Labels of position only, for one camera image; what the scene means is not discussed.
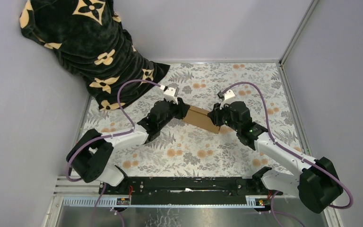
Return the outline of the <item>brown cardboard box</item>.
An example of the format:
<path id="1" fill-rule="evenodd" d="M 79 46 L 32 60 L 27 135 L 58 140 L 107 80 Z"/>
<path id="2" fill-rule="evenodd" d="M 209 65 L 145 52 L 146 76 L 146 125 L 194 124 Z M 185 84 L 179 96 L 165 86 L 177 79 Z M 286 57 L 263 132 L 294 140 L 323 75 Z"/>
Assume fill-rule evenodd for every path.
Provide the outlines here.
<path id="1" fill-rule="evenodd" d="M 191 105 L 182 121 L 200 129 L 218 134 L 220 132 L 220 126 L 215 126 L 212 123 L 211 119 L 207 115 L 208 113 L 208 110 Z"/>

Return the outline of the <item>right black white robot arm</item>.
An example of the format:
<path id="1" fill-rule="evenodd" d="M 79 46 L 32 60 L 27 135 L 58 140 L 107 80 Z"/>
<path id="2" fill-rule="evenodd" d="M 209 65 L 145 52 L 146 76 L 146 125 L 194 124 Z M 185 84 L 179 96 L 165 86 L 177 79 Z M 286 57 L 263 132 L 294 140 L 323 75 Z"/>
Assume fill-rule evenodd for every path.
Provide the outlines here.
<path id="1" fill-rule="evenodd" d="M 299 198 L 310 211 L 321 213 L 343 193 L 329 159 L 315 159 L 296 151 L 290 154 L 283 150 L 283 144 L 272 139 L 267 128 L 252 120 L 244 102 L 235 101 L 225 106 L 216 103 L 208 117 L 215 126 L 226 125 L 233 129 L 243 145 L 264 153 L 290 171 L 284 174 L 271 167 L 261 168 L 252 175 L 252 188 L 256 194 L 280 191 Z"/>

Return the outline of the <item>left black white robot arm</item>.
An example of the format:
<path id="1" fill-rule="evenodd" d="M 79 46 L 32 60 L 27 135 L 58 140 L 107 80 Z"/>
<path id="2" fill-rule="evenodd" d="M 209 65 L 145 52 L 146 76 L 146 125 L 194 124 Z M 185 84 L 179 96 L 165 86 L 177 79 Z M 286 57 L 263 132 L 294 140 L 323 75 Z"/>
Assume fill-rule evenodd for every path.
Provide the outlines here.
<path id="1" fill-rule="evenodd" d="M 108 184 L 114 193 L 123 194 L 128 187 L 127 176 L 121 168 L 109 165 L 112 152 L 150 143 L 172 119 L 184 119 L 190 105 L 181 98 L 177 101 L 176 104 L 166 100 L 155 102 L 148 115 L 131 129 L 107 135 L 96 129 L 88 130 L 68 153 L 67 166 L 85 183 L 100 181 Z"/>

